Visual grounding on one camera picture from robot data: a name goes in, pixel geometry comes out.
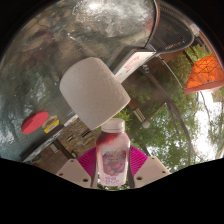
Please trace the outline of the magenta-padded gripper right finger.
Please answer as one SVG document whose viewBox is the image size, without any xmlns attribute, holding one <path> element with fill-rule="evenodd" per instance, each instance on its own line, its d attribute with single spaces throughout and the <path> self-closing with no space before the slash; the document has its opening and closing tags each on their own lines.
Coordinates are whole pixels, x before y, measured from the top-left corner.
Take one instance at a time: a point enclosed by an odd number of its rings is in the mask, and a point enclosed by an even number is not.
<svg viewBox="0 0 224 224">
<path fill-rule="evenodd" d="M 128 181 L 131 189 L 143 187 L 169 174 L 156 156 L 147 156 L 136 147 L 130 147 Z"/>
</svg>

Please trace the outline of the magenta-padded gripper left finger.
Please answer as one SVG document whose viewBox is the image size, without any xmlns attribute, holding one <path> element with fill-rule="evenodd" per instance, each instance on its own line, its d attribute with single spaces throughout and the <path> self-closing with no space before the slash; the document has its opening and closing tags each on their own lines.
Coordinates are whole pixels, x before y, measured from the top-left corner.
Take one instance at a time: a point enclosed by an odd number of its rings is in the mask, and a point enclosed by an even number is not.
<svg viewBox="0 0 224 224">
<path fill-rule="evenodd" d="M 91 148 L 76 159 L 69 159 L 57 172 L 57 176 L 81 187 L 96 189 L 98 182 L 96 148 Z"/>
</svg>

